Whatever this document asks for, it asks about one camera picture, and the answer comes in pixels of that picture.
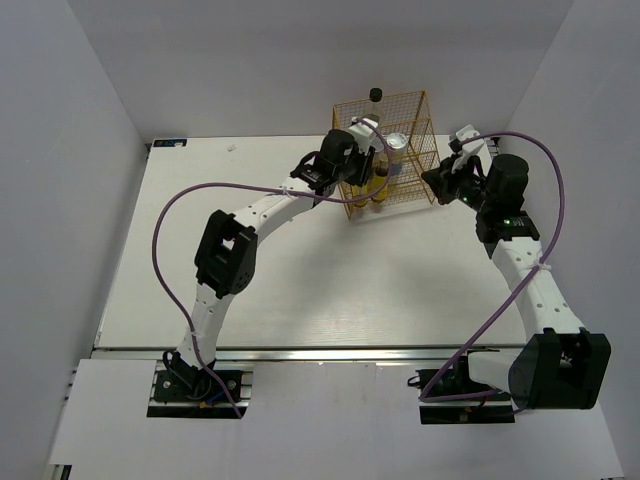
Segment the small yellow label bottle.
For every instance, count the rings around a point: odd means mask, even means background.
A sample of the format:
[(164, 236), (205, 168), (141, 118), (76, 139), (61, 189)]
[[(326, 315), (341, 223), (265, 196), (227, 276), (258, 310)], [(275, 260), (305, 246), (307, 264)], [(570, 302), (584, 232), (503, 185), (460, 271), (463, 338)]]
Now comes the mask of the small yellow label bottle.
[(371, 182), (371, 191), (375, 193), (371, 200), (376, 204), (383, 203), (387, 198), (387, 176), (389, 175), (389, 161), (387, 155), (378, 152), (373, 160), (373, 177)]
[(363, 186), (357, 186), (357, 185), (353, 185), (351, 187), (351, 194), (352, 194), (352, 207), (354, 209), (359, 209), (359, 208), (364, 208), (369, 199), (367, 197), (368, 195), (368, 186), (367, 185), (363, 185)]

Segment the dark sauce bottle red label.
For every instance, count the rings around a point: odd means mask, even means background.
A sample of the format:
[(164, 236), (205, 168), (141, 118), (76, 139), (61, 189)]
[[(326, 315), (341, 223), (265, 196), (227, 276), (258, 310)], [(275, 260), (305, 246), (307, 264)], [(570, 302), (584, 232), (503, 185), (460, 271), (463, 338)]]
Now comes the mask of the dark sauce bottle red label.
[(380, 88), (374, 87), (370, 89), (365, 117), (378, 124), (381, 123), (383, 118), (382, 99), (383, 92)]

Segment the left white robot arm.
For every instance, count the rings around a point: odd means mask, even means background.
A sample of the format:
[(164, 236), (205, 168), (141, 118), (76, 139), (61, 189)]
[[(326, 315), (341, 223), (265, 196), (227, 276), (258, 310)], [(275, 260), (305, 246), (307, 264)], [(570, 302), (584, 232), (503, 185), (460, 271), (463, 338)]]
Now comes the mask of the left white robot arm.
[(213, 212), (194, 258), (196, 297), (187, 311), (188, 329), (163, 363), (188, 398), (207, 395), (215, 377), (216, 346), (235, 296), (253, 279), (257, 250), (271, 233), (332, 197), (342, 182), (364, 185), (379, 141), (373, 121), (332, 129), (319, 150), (305, 155), (276, 188), (234, 213)]

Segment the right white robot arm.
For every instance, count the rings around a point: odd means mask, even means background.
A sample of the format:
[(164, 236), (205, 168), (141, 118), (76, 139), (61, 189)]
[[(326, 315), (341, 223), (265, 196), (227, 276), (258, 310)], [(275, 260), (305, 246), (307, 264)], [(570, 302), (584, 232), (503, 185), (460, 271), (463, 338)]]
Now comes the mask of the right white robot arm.
[(539, 233), (522, 208), (527, 162), (500, 154), (484, 172), (477, 156), (460, 169), (457, 159), (447, 158), (422, 178), (440, 203), (459, 200), (475, 211), (477, 236), (509, 287), (527, 342), (516, 354), (465, 352), (451, 368), (453, 390), (466, 399), (486, 387), (498, 390), (522, 409), (593, 408), (611, 345), (586, 329), (544, 264)]

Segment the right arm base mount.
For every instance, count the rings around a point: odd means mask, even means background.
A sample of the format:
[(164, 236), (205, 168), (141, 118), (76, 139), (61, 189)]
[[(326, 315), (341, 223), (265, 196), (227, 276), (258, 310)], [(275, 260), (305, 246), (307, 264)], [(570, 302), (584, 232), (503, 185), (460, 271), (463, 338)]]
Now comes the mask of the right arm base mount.
[(461, 356), (419, 401), (422, 425), (498, 425), (515, 422), (508, 393), (473, 381), (468, 357)]

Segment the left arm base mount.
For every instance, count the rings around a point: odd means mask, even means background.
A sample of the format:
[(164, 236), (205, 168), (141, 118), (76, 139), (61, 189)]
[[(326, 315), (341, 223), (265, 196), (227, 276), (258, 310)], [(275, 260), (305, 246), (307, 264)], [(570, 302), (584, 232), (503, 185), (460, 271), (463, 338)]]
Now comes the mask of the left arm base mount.
[(153, 377), (148, 418), (239, 420), (249, 405), (253, 373), (223, 368), (214, 373), (186, 363), (178, 352), (162, 355)]

